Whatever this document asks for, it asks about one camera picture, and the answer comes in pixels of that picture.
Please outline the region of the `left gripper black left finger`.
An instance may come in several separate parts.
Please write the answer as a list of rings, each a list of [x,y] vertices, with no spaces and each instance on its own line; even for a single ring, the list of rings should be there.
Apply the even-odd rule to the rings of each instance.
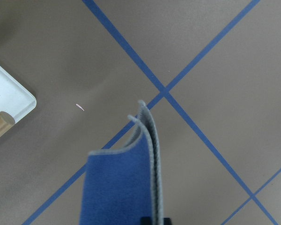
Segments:
[[[142,217],[140,219],[140,225],[151,225],[151,217]]]

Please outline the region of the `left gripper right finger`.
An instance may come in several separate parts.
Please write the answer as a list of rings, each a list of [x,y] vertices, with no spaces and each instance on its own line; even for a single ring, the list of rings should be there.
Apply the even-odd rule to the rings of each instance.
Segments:
[[[171,225],[171,218],[169,218],[169,217],[164,218],[163,225]]]

